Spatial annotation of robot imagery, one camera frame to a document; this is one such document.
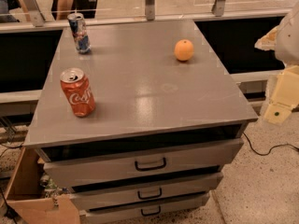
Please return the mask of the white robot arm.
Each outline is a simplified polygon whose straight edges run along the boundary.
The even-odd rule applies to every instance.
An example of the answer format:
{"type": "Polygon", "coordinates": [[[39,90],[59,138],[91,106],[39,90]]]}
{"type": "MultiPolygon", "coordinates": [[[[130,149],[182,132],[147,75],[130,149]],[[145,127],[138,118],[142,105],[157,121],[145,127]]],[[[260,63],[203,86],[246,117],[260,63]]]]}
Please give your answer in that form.
{"type": "Polygon", "coordinates": [[[285,65],[263,115],[266,121],[281,124],[299,105],[299,3],[278,26],[259,38],[254,47],[273,50],[276,59],[285,65]]]}

